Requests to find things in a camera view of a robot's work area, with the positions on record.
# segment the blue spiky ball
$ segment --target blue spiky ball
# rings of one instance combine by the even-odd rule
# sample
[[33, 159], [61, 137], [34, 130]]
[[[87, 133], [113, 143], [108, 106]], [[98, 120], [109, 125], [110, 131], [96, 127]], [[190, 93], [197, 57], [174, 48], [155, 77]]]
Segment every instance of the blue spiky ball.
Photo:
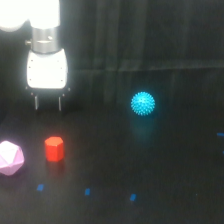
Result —
[[149, 93], [140, 92], [132, 98], [131, 107], [136, 114], [146, 116], [151, 114], [154, 110], [155, 100]]

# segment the pink polyhedron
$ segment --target pink polyhedron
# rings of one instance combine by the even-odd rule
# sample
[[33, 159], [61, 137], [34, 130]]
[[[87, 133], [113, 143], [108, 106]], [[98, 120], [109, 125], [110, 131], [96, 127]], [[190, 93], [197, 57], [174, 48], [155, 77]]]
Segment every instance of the pink polyhedron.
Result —
[[24, 163], [22, 149], [11, 142], [0, 144], [0, 173], [13, 175]]

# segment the pink geometric block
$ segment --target pink geometric block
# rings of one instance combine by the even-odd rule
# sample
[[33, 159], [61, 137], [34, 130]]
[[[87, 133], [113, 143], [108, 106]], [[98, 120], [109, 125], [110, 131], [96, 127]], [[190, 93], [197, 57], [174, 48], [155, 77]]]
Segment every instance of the pink geometric block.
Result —
[[24, 163], [22, 149], [11, 142], [0, 144], [0, 173], [13, 175]]

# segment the spiky ball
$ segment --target spiky ball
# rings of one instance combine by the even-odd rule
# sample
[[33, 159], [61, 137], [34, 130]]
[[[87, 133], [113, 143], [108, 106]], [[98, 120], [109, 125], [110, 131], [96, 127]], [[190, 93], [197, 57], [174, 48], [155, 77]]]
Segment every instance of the spiky ball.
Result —
[[132, 98], [131, 107], [136, 114], [146, 116], [151, 114], [154, 110], [155, 100], [149, 93], [140, 92]]

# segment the red hexagonal block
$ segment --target red hexagonal block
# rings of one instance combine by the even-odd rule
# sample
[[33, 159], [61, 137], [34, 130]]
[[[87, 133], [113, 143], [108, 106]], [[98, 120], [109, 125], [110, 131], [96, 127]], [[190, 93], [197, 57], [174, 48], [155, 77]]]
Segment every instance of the red hexagonal block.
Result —
[[64, 145], [60, 137], [45, 140], [45, 153], [48, 161], [58, 162], [64, 158]]

